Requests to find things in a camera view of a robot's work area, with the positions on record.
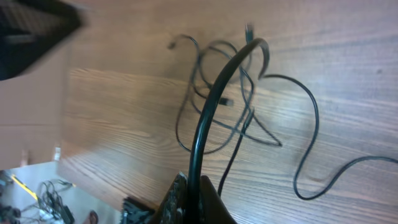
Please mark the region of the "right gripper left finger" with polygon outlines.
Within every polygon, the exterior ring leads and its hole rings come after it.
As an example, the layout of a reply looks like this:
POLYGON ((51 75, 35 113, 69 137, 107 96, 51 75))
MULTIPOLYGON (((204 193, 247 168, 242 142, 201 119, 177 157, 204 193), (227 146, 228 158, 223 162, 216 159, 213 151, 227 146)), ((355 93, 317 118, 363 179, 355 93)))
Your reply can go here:
POLYGON ((183 223, 187 196, 187 176, 179 172, 168 189, 160 207, 150 219, 150 224, 183 223))

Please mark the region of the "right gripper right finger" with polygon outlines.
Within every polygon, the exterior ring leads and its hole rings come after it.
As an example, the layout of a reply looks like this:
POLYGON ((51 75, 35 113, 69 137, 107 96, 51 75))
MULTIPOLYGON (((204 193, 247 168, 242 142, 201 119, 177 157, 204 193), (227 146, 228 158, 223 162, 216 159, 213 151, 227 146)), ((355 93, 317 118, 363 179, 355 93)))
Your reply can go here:
POLYGON ((223 201, 215 190, 209 177, 200 177, 200 196, 205 223, 236 224, 223 201))

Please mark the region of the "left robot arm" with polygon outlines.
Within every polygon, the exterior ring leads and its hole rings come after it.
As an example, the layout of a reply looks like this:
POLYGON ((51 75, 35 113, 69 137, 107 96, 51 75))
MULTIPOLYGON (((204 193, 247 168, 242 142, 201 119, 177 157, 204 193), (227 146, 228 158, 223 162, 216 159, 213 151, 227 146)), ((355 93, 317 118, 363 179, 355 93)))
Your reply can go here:
POLYGON ((21 75, 82 25, 63 1, 1 0, 1 80, 21 75))

